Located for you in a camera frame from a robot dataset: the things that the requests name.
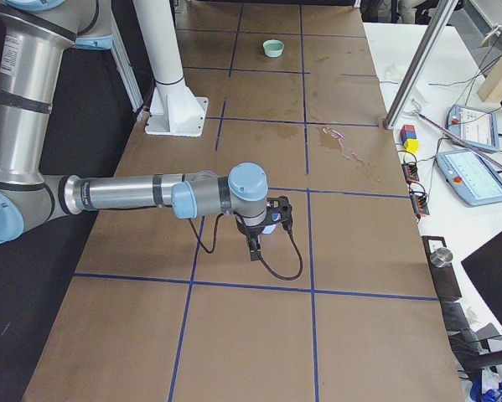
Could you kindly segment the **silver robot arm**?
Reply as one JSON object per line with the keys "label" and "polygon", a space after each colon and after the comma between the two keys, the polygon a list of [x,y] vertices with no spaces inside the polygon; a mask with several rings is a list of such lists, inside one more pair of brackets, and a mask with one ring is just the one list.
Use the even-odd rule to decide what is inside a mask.
{"label": "silver robot arm", "polygon": [[264,170],[243,162],[210,171],[123,178],[49,176],[39,171],[64,51],[108,49],[108,1],[1,1],[6,27],[0,65],[0,244],[52,219],[85,211],[170,208],[181,219],[231,214],[251,251],[259,236],[292,228],[286,197],[268,196]]}

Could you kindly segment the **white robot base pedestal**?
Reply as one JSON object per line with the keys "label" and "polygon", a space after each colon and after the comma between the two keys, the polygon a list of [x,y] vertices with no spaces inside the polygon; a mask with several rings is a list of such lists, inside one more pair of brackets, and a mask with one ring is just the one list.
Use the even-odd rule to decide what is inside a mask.
{"label": "white robot base pedestal", "polygon": [[199,137],[208,99],[194,96],[185,83],[170,2],[141,0],[133,5],[155,81],[145,131],[150,135]]}

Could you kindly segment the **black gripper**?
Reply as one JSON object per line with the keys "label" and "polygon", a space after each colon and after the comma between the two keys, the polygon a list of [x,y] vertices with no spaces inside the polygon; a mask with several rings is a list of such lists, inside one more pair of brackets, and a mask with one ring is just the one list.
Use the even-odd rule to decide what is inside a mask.
{"label": "black gripper", "polygon": [[292,205],[287,196],[267,199],[267,226],[265,234],[271,234],[280,224],[288,233],[292,233]]}

